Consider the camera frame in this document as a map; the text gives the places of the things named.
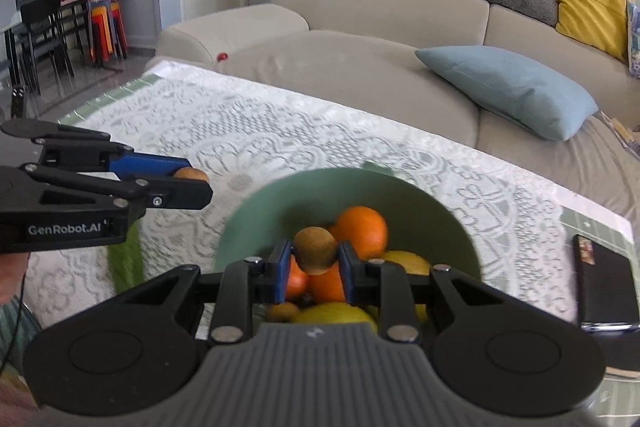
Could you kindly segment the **person's left hand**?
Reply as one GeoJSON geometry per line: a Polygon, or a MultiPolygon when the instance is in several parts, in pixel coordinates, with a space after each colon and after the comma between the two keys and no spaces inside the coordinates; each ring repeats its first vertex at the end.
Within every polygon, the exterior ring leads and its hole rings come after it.
{"type": "Polygon", "coordinates": [[[5,305],[18,293],[28,268],[30,254],[0,256],[0,303],[5,305]]]}

